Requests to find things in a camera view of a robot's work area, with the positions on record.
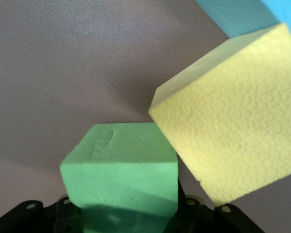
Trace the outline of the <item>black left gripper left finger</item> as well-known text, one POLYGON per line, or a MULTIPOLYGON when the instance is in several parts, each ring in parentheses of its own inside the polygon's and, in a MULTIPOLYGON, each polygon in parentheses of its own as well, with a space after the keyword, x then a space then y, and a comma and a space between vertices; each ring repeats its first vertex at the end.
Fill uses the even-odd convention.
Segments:
POLYGON ((41 201, 28 200, 0 217, 0 233, 82 233, 79 207, 67 195, 45 207, 41 201))

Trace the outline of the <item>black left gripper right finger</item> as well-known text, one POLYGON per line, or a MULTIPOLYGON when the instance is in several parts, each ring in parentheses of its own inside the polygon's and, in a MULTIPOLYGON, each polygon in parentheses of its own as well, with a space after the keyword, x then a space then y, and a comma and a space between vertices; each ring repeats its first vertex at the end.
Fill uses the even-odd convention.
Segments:
POLYGON ((185 195, 178 182, 178 209, 170 218, 166 233, 262 233, 264 232, 241 209, 225 204, 210 209, 202 198, 185 195))

